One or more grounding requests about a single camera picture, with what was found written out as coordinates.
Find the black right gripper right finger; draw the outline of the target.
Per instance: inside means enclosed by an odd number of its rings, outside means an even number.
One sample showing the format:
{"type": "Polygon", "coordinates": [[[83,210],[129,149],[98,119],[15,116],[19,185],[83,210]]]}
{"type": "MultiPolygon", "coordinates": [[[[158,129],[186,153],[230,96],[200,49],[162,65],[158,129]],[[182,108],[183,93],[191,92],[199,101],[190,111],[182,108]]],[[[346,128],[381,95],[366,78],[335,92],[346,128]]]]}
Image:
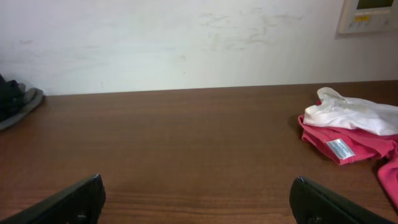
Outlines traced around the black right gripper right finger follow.
{"type": "Polygon", "coordinates": [[[289,203],[298,224],[394,224],[301,176],[293,181],[289,203]]]}

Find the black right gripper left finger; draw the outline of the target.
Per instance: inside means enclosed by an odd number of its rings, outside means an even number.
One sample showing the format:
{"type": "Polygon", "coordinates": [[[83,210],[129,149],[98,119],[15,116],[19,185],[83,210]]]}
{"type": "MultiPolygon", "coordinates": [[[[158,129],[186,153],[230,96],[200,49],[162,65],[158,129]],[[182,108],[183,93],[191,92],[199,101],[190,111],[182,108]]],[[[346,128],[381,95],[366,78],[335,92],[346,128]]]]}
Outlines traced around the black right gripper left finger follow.
{"type": "Polygon", "coordinates": [[[1,224],[97,224],[106,200],[99,174],[85,178],[1,224]]]}

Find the white printed t-shirt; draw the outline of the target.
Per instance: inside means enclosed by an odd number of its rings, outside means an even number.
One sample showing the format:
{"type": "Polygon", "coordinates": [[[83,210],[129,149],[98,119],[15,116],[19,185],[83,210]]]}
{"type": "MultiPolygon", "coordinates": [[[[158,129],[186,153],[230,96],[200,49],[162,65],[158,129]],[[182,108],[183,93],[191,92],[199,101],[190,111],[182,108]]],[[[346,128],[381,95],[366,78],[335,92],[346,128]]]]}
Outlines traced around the white printed t-shirt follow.
{"type": "Polygon", "coordinates": [[[361,129],[378,136],[397,134],[397,107],[341,96],[329,87],[317,91],[319,105],[305,109],[303,122],[327,128],[361,129]]]}

